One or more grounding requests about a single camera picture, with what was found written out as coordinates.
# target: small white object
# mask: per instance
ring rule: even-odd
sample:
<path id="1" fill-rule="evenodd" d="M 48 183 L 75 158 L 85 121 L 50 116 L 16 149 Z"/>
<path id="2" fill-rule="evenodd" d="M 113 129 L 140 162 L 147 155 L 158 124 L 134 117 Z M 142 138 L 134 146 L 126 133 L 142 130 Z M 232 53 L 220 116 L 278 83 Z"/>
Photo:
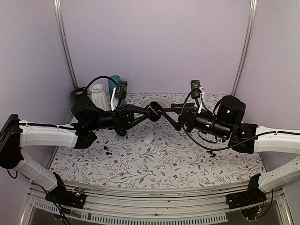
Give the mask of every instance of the small white object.
<path id="1" fill-rule="evenodd" d="M 159 98 L 159 97 L 154 97 L 154 98 L 150 98 L 150 99 L 143 101 L 141 107 L 145 108 L 151 102 L 157 102 L 163 108 L 171 108 L 171 101 L 169 99 Z"/>
<path id="2" fill-rule="evenodd" d="M 203 87 L 200 87 L 199 89 L 201 90 L 200 97 L 203 99 L 203 102 L 204 102 L 204 101 L 205 101 L 205 99 L 204 99 L 204 95 L 205 95 L 205 93 L 204 93 L 204 88 L 203 88 Z M 199 113 L 199 114 L 200 114 L 201 111 L 202 111 L 202 107 L 203 107 L 203 104 L 202 104 L 202 101 L 200 101 L 200 107 L 199 107 L 199 109 L 198 109 L 198 113 Z"/>
<path id="3" fill-rule="evenodd" d="M 145 144 L 150 144 L 154 140 L 154 135 L 153 134 L 148 134 L 147 137 L 144 140 Z"/>
<path id="4" fill-rule="evenodd" d="M 116 107 L 118 105 L 118 102 L 119 102 L 117 100 L 117 98 L 115 97 L 115 95 L 116 95 L 116 89 L 117 88 L 113 88 L 113 90 L 112 90 L 112 97 L 111 97 L 111 108 L 112 108 L 112 111 L 114 111 L 116 109 Z"/>
<path id="5" fill-rule="evenodd" d="M 106 94 L 103 91 L 103 85 L 95 84 L 90 87 L 90 91 L 92 92 L 90 98 L 95 106 L 105 111 L 109 110 Z"/>

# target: aluminum frame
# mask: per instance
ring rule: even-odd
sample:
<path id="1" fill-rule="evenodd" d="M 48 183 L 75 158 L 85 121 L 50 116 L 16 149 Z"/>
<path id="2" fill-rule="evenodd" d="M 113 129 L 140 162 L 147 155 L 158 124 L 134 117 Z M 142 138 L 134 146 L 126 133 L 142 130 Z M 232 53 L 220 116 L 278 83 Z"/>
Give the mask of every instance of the aluminum frame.
<path id="1" fill-rule="evenodd" d="M 250 2 L 250 10 L 249 10 L 249 16 L 248 16 L 248 24 L 247 24 L 247 30 L 246 30 L 246 36 L 245 36 L 245 41 L 244 41 L 244 46 L 242 50 L 242 54 L 240 57 L 240 63 L 238 67 L 238 71 L 234 80 L 233 88 L 231 91 L 232 96 L 236 96 L 239 86 L 240 86 L 240 81 L 242 79 L 244 67 L 245 67 L 245 62 L 248 54 L 248 49 L 250 45 L 250 39 L 252 36 L 252 30 L 254 27 L 254 22 L 255 22 L 255 14 L 256 14 L 256 8 L 257 8 L 257 0 L 251 0 Z"/>

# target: floral pattern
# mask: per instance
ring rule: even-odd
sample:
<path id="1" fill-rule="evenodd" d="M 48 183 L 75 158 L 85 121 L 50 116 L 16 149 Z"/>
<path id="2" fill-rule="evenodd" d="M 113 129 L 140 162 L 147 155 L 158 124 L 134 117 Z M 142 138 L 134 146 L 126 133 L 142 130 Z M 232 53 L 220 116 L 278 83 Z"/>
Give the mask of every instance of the floral pattern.
<path id="1" fill-rule="evenodd" d="M 206 95 L 207 107 L 213 110 L 221 97 Z M 183 103 L 186 94 L 128 94 L 126 101 L 140 105 L 149 98 L 167 98 L 172 103 Z M 183 131 L 176 131 L 165 118 L 157 122 L 146 120 L 127 131 L 125 137 L 118 136 L 113 130 L 95 131 L 95 134 L 98 139 L 87 149 L 60 147 L 51 170 L 71 182 L 152 189 L 216 186 L 246 181 L 265 171 L 257 153 L 250 155 L 224 150 L 211 157 Z M 147 145 L 143 140 L 148 134 L 154 134 L 155 140 Z M 208 147 L 227 145 L 227 142 L 203 142 L 196 131 L 192 135 Z"/>

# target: white robot arm segment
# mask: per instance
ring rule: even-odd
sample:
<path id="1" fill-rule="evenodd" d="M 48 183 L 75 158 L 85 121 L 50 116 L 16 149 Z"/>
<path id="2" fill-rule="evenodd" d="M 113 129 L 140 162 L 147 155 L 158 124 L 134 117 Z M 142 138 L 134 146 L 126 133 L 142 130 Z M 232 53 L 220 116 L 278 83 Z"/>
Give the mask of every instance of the white robot arm segment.
<path id="1" fill-rule="evenodd" d="M 22 156 L 24 160 L 21 160 L 13 170 L 21 173 L 30 181 L 39 184 L 46 191 L 52 191 L 58 186 L 57 179 L 52 172 L 42 167 L 25 151 L 22 151 Z"/>
<path id="2" fill-rule="evenodd" d="M 20 147 L 42 145 L 73 148 L 78 138 L 75 128 L 69 124 L 50 127 L 47 124 L 34 124 L 21 120 L 20 129 L 22 129 Z"/>
<path id="3" fill-rule="evenodd" d="M 256 134 L 258 135 L 269 131 L 276 131 L 277 133 L 259 136 L 254 143 L 254 152 L 273 151 L 273 152 L 300 154 L 299 135 L 278 133 L 281 131 L 285 131 L 285 132 L 300 134 L 300 130 L 272 129 L 272 128 L 259 126 L 256 129 Z"/>

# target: purple backdrop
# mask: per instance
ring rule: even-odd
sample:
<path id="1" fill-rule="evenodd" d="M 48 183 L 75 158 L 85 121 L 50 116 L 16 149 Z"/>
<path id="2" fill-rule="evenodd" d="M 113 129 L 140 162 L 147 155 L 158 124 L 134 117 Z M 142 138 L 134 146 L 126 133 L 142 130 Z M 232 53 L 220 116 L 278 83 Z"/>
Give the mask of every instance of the purple backdrop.
<path id="1" fill-rule="evenodd" d="M 24 120 L 65 123 L 70 115 L 70 78 L 53 1 L 1 1 L 0 127 L 12 113 Z M 42 165 L 53 148 L 26 148 Z M 19 223 L 30 182 L 0 168 L 0 224 Z"/>
<path id="2" fill-rule="evenodd" d="M 260 0 L 238 97 L 245 122 L 300 130 L 300 1 Z M 296 157 L 264 153 L 267 170 Z M 294 224 L 300 224 L 300 181 L 283 186 Z"/>
<path id="3" fill-rule="evenodd" d="M 65 0 L 62 11 L 79 85 L 118 74 L 128 92 L 178 93 L 200 79 L 231 92 L 250 1 Z"/>

